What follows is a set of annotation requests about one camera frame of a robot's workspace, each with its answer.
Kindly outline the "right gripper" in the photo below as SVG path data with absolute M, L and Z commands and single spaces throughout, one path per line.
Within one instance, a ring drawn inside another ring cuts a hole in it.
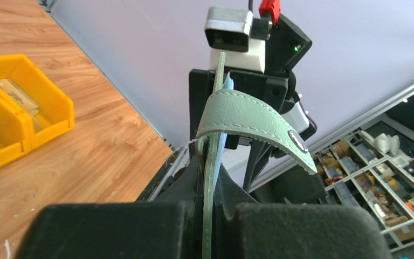
M 215 91 L 213 72 L 190 71 L 190 138 L 221 132 L 288 150 L 288 122 L 280 116 L 288 80 L 240 70 L 231 70 L 230 77 L 232 89 Z

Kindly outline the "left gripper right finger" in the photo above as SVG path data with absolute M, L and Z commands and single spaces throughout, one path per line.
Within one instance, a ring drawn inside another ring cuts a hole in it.
M 219 171 L 213 258 L 390 258 L 375 220 L 362 208 L 259 203 Z

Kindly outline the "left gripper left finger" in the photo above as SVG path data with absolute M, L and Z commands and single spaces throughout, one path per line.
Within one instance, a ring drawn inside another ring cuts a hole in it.
M 44 207 L 16 258 L 200 258 L 202 177 L 192 158 L 154 201 Z

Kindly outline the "green leather card holder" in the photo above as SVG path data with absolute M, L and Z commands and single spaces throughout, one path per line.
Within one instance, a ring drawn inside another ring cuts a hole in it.
M 222 159 L 220 139 L 235 134 L 263 141 L 295 159 L 310 175 L 316 174 L 309 150 L 297 131 L 270 105 L 232 88 L 224 73 L 225 52 L 219 54 L 212 94 L 206 101 L 197 130 L 196 151 L 204 174 L 202 258 L 212 255 L 213 196 Z

